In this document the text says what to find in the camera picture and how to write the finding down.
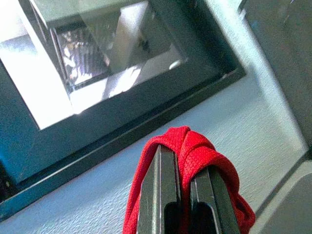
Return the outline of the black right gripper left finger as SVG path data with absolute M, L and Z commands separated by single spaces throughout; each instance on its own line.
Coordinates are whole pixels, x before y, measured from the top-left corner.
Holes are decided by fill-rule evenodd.
M 139 234 L 176 234 L 181 216 L 177 157 L 158 145 L 141 185 L 137 219 Z

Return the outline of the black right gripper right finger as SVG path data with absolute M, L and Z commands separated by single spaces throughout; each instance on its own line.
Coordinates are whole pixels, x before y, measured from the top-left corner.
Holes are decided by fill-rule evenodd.
M 191 181 L 192 234 L 238 234 L 238 222 L 224 180 L 209 166 Z

